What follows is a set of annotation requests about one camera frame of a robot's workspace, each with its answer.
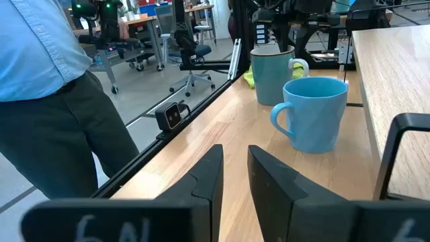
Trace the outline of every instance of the metal frame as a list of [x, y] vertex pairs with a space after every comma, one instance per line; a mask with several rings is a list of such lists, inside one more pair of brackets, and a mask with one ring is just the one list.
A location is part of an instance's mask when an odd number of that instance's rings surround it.
[[228, 80], [231, 81], [236, 77], [237, 67], [239, 65], [239, 57], [241, 55], [242, 40], [236, 39], [234, 41], [233, 52], [231, 55], [230, 68], [228, 70]]
[[139, 172], [161, 149], [170, 143], [185, 127], [197, 118], [215, 99], [217, 99], [225, 90], [227, 90], [241, 75], [237, 75], [232, 81], [227, 81], [218, 90], [213, 92], [208, 98], [200, 102], [195, 110], [179, 124], [175, 130], [163, 139], [157, 139], [143, 150], [136, 158], [124, 166], [121, 171], [109, 179], [91, 196], [92, 198], [110, 198], [113, 196], [128, 180]]
[[[388, 132], [387, 142], [382, 155], [382, 162], [376, 179], [374, 191], [375, 200], [389, 198], [388, 184], [392, 174], [394, 163], [396, 162], [397, 151], [406, 131], [430, 132], [430, 114], [398, 114], [391, 122]], [[407, 199], [407, 196], [391, 195], [394, 199]]]

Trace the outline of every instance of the chair base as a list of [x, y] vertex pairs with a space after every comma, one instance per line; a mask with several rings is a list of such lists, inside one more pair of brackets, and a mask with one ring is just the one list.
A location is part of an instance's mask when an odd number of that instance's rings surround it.
[[174, 88], [173, 88], [174, 86], [186, 84], [185, 95], [187, 97], [189, 97], [191, 95], [189, 92], [189, 89], [194, 86], [195, 82], [199, 82], [199, 81], [203, 82], [203, 83], [210, 84], [210, 87], [212, 89], [215, 88], [215, 84], [213, 81], [211, 81], [209, 74], [193, 74], [191, 71], [189, 71], [187, 77], [184, 77], [184, 78], [174, 82], [172, 85], [170, 85], [170, 91], [174, 91]]

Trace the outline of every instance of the black belt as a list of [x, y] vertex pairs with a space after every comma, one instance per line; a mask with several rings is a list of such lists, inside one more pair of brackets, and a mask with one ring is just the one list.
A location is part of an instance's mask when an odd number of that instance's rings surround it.
[[76, 79], [64, 84], [58, 91], [54, 92], [51, 95], [67, 93], [71, 91], [75, 86], [76, 86]]

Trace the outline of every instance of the light blue shirt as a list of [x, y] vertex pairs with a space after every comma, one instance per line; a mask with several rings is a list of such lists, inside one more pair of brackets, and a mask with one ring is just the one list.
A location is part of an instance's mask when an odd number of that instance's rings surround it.
[[0, 16], [0, 102], [50, 95], [92, 63], [57, 0], [0, 0]]

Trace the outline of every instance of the table leg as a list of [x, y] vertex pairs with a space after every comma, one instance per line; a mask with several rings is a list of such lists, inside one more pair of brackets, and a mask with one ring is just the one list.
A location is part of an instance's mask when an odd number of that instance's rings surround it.
[[112, 71], [112, 66], [110, 64], [108, 56], [106, 55], [106, 51], [105, 50], [98, 50], [98, 51], [99, 51], [101, 63], [105, 67], [105, 71], [108, 75], [107, 77], [109, 77], [109, 80], [112, 83], [111, 91], [113, 94], [117, 94], [118, 86], [116, 85], [115, 75], [114, 75], [114, 72]]
[[334, 50], [337, 47], [337, 40], [339, 39], [339, 29], [329, 28], [329, 43], [327, 50]]
[[209, 13], [208, 13], [208, 10], [207, 9], [205, 9], [204, 10], [204, 17], [206, 18], [206, 25], [209, 25]]
[[162, 71], [164, 69], [163, 59], [161, 58], [160, 42], [157, 35], [157, 29], [154, 25], [154, 20], [148, 21], [148, 32], [150, 41], [153, 44], [153, 50], [155, 54], [155, 59], [157, 60], [157, 70]]
[[208, 9], [210, 12], [210, 23], [212, 24], [212, 33], [214, 34], [214, 42], [216, 44], [216, 34], [215, 34], [215, 23], [214, 23], [214, 14], [212, 13], [212, 9]]

